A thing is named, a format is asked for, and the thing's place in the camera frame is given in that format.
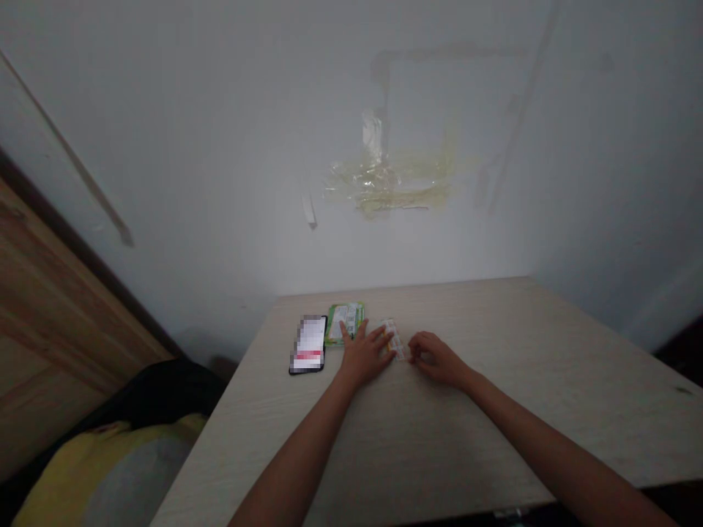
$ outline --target black fabric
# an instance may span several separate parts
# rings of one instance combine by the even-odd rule
[[[656,503],[681,527],[701,525],[703,517],[703,481],[674,483],[661,487],[650,487],[642,492]],[[530,507],[521,516],[496,518],[491,512],[472,516],[448,518],[412,527],[581,527],[583,524],[561,503],[541,507]]]
[[[226,386],[213,372],[185,358],[145,368],[110,400],[0,484],[0,526],[11,524],[53,455],[71,438],[115,421],[129,421],[136,430],[172,423],[188,414],[209,416]]]

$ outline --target right hand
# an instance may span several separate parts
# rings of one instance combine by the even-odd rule
[[[381,326],[367,336],[366,324],[368,318],[361,323],[356,337],[352,340],[346,332],[344,322],[339,323],[344,339],[344,355],[337,377],[346,381],[354,392],[385,370],[395,356],[395,352],[379,355],[393,338],[393,333],[383,335],[384,328]]]
[[[418,332],[408,343],[411,364],[434,381],[462,389],[466,384],[471,368],[454,353],[434,333]],[[432,355],[432,362],[426,362],[420,354]]]

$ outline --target table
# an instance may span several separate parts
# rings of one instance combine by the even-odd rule
[[[224,526],[329,385],[288,375],[303,315],[362,301],[405,343],[437,333],[529,410],[634,485],[703,477],[703,390],[529,278],[280,298],[163,502],[153,526]],[[554,498],[461,393],[393,362],[349,409],[307,525],[381,525]]]

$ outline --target wooden door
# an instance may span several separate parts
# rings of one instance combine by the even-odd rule
[[[172,358],[0,180],[0,481]]]

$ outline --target gray fabric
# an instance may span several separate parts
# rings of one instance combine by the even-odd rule
[[[188,442],[164,436],[130,452],[88,500],[83,525],[148,526],[190,449]]]

